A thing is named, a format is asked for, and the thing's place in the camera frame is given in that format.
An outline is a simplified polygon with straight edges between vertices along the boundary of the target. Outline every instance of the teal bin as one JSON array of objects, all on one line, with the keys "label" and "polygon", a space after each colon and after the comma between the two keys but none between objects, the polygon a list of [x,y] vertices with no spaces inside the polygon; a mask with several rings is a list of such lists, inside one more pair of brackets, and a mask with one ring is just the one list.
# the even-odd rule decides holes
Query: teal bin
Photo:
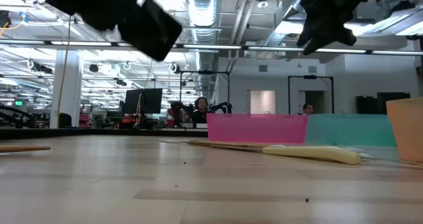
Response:
[{"label": "teal bin", "polygon": [[386,115],[316,114],[308,117],[310,145],[396,146]]}]

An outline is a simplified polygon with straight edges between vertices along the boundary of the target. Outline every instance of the wooden stick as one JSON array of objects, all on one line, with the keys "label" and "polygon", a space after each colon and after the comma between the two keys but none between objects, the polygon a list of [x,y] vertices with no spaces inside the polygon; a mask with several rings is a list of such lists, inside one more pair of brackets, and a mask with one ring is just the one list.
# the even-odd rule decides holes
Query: wooden stick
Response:
[{"label": "wooden stick", "polygon": [[0,153],[24,152],[24,151],[48,151],[51,147],[22,146],[22,145],[0,145]]},{"label": "wooden stick", "polygon": [[235,142],[219,142],[219,141],[188,141],[189,145],[220,145],[220,146],[231,146],[231,147],[268,147],[271,144],[263,143],[235,143]]}]

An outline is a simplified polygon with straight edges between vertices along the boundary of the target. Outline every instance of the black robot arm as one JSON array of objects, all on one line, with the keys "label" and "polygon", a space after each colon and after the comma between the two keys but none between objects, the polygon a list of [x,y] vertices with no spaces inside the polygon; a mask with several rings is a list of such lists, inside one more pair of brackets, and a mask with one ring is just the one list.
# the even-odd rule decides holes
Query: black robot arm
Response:
[{"label": "black robot arm", "polygon": [[225,113],[232,113],[232,104],[228,103],[228,102],[222,102],[221,104],[218,105],[209,105],[209,111],[210,112],[217,112],[218,110],[222,110],[222,112]]},{"label": "black robot arm", "polygon": [[171,104],[171,109],[174,114],[174,124],[176,126],[182,126],[182,121],[180,120],[180,110],[183,109],[190,117],[192,117],[195,109],[192,104],[190,105],[183,105],[181,102],[174,102]]}]

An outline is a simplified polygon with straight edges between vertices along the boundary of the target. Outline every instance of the pink bin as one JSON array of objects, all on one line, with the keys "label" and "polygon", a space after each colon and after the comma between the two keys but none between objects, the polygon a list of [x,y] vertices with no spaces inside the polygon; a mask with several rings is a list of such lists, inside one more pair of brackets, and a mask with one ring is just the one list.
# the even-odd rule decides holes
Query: pink bin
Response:
[{"label": "pink bin", "polygon": [[307,116],[207,114],[207,124],[210,141],[302,145]]}]

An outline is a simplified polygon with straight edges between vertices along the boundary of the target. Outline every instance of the desk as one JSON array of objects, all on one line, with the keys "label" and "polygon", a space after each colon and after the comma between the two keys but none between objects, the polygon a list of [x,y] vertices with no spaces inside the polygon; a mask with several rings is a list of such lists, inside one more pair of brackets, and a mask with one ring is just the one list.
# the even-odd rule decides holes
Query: desk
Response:
[{"label": "desk", "polygon": [[[422,167],[350,166],[166,142],[184,139],[0,141],[52,147],[0,156],[1,222],[423,223]],[[370,153],[396,156],[394,147]]]}]

